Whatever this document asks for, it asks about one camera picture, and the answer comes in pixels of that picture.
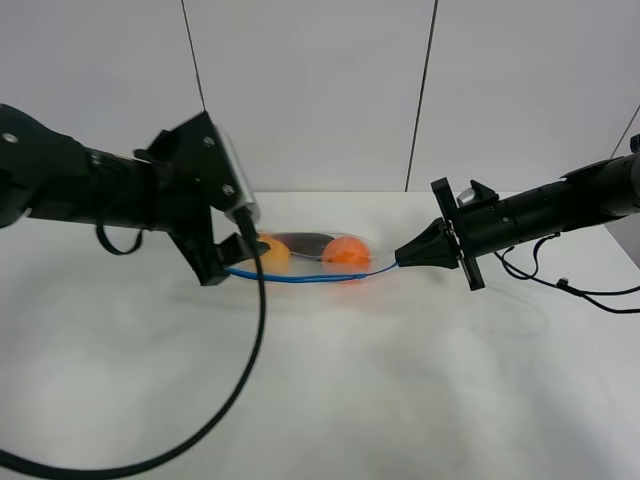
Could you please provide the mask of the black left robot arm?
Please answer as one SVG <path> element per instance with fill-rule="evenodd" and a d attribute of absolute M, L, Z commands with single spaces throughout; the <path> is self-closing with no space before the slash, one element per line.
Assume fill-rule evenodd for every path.
<path fill-rule="evenodd" d="M 22 216 L 165 232 L 203 286 L 259 249 L 256 201 L 230 143 L 205 111 L 125 158 L 89 148 L 1 107 L 1 224 Z"/>

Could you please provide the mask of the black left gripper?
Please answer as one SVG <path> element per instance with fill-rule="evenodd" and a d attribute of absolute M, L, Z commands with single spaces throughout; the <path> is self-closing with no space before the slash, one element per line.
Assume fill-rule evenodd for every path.
<path fill-rule="evenodd" d="M 202 111 L 172 130 L 163 130 L 134 158 L 150 164 L 156 181 L 154 219 L 165 220 L 168 234 L 203 286 L 220 284 L 227 268 L 250 257 L 240 236 L 214 241 L 213 209 L 232 207 L 234 179 L 210 115 Z M 250 220 L 246 208 L 236 224 Z"/>

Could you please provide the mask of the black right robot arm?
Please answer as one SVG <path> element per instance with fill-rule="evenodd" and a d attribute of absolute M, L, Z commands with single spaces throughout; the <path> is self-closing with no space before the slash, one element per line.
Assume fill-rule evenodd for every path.
<path fill-rule="evenodd" d="M 599 161 L 505 198 L 476 180 L 458 196 L 446 178 L 434 181 L 432 191 L 441 216 L 398 248 L 395 262 L 461 267 L 475 291 L 485 287 L 477 263 L 481 256 L 638 213 L 639 154 Z"/>

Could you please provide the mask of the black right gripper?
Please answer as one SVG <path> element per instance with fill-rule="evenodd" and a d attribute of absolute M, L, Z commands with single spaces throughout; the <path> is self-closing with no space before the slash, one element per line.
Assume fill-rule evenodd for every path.
<path fill-rule="evenodd" d="M 461 263 L 472 291 L 485 287 L 476 254 L 471 251 L 471 241 L 463 219 L 464 213 L 494 202 L 460 208 L 447 178 L 431 184 L 442 218 L 435 219 L 416 238 L 394 252 L 399 267 L 437 267 L 456 269 Z"/>

